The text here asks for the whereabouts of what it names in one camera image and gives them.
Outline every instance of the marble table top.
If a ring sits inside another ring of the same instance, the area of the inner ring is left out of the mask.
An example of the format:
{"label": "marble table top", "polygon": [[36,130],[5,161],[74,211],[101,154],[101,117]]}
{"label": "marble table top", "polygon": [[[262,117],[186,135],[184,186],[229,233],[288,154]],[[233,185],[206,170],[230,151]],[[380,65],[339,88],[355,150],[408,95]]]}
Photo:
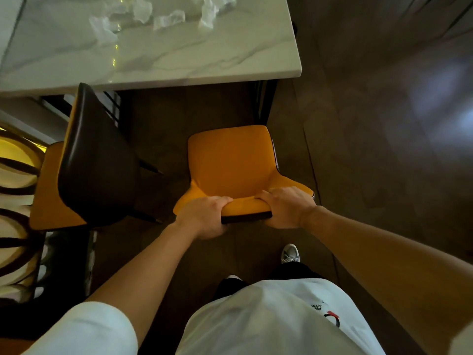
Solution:
{"label": "marble table top", "polygon": [[101,91],[301,74],[286,0],[237,0],[211,31],[198,28],[192,0],[147,0],[153,17],[180,9],[186,22],[153,30],[153,17],[142,24],[114,15],[118,41],[99,46],[89,17],[116,1],[26,0],[0,68],[0,95],[74,93],[80,82]]}

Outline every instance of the white t-shirt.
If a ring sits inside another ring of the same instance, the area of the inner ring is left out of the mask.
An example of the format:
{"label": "white t-shirt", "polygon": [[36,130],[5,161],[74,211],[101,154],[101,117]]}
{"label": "white t-shirt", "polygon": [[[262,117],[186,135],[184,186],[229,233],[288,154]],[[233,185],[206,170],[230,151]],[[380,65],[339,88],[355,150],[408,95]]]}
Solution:
{"label": "white t-shirt", "polygon": [[[472,334],[469,326],[450,353],[469,352]],[[69,310],[24,354],[137,352],[134,329],[120,310],[86,302]],[[343,290],[324,279],[294,279],[263,280],[200,308],[189,319],[176,354],[384,355],[384,351]]]}

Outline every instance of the person's left hand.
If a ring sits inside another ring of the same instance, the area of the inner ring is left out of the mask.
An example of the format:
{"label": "person's left hand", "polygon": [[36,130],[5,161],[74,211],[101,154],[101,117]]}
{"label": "person's left hand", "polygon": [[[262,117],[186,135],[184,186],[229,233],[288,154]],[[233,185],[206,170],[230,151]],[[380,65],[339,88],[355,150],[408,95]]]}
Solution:
{"label": "person's left hand", "polygon": [[175,223],[199,239],[218,237],[227,230],[221,221],[222,208],[232,201],[218,196],[193,199],[181,209]]}

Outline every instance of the forearm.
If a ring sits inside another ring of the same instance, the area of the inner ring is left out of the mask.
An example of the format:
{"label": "forearm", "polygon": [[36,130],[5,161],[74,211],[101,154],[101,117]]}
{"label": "forearm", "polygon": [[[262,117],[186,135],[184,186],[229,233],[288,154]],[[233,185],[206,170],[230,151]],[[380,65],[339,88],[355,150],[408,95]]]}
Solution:
{"label": "forearm", "polygon": [[472,321],[470,264],[322,207],[305,217],[304,227],[430,354],[445,354]]}
{"label": "forearm", "polygon": [[192,230],[175,223],[169,225],[87,301],[103,302],[120,309],[130,319],[141,345],[174,271],[193,239]]}

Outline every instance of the person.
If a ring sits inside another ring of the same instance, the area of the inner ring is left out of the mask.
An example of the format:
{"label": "person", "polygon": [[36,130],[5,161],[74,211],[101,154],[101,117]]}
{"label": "person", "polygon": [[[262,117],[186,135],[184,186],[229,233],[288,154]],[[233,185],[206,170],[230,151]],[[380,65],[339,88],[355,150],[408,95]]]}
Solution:
{"label": "person", "polygon": [[[319,238],[427,354],[473,353],[472,265],[336,215],[294,187],[257,197],[271,207],[267,225],[301,227]],[[195,239],[224,233],[220,213],[231,201],[189,202],[160,237],[25,354],[136,354],[184,252]],[[220,295],[189,319],[176,354],[384,354],[342,289],[302,265],[293,245],[282,261],[279,280],[224,281]]]}

